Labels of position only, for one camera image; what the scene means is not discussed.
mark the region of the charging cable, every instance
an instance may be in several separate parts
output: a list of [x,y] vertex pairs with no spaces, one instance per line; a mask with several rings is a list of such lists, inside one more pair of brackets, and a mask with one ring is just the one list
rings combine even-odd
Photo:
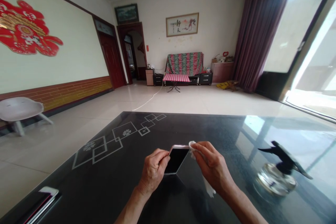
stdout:
[[[153,99],[153,97],[154,97],[154,95],[156,95],[158,92],[156,92],[155,94],[153,94],[152,98],[150,98],[148,101],[146,101],[146,103],[147,103],[147,102],[149,102],[150,100],[152,100],[152,99]],[[132,111],[135,111],[135,110],[137,110],[137,109],[141,108],[142,106],[146,105],[146,103],[145,103],[145,104],[143,104],[143,105],[141,105],[140,107],[138,107],[138,108],[136,108],[136,109],[132,110]]]

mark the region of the yellow object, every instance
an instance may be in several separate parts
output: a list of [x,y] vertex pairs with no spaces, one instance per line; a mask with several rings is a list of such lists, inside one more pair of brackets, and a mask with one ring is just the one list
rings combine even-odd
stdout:
[[221,89],[227,89],[229,85],[230,85],[229,82],[223,82],[223,83],[217,84],[216,87],[221,88]]

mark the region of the framed picture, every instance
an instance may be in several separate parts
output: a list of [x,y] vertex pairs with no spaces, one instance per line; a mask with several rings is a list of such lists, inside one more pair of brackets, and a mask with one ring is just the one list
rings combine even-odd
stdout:
[[114,10],[118,25],[139,22],[138,5],[135,3],[115,7]]
[[195,34],[198,30],[198,12],[166,18],[167,37]]

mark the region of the black glass table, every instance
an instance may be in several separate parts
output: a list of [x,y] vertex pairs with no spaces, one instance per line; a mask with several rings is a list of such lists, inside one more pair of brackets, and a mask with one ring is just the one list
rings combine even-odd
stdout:
[[[332,128],[304,118],[122,112],[33,190],[59,190],[37,223],[113,223],[137,185],[147,155],[156,148],[204,140],[225,157],[234,181],[269,223],[335,223],[335,138]],[[258,150],[272,140],[314,178],[294,172],[298,187],[286,197],[272,196],[256,183],[264,163],[279,161]],[[0,223],[14,223],[28,198]],[[196,161],[187,157],[177,175],[164,177],[138,223],[239,220],[217,194],[209,197]]]

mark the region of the white cloth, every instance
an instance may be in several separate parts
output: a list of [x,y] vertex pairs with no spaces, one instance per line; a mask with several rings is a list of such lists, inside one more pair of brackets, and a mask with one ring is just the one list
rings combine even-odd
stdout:
[[[191,153],[191,157],[193,159],[196,159],[195,155],[194,155],[194,151],[197,151],[198,153],[200,153],[202,155],[202,157],[204,158],[204,160],[207,162],[207,158],[203,155],[202,152],[200,152],[199,150],[194,149],[193,147],[191,147],[192,144],[195,144],[195,141],[190,141],[189,142],[189,149],[190,149],[190,153]],[[204,180],[204,185],[205,185],[205,189],[207,191],[207,193],[209,194],[209,196],[211,198],[214,197],[214,194],[216,194],[216,191],[211,187],[211,185],[209,184],[209,182],[205,179],[205,177],[203,176],[203,180]]]

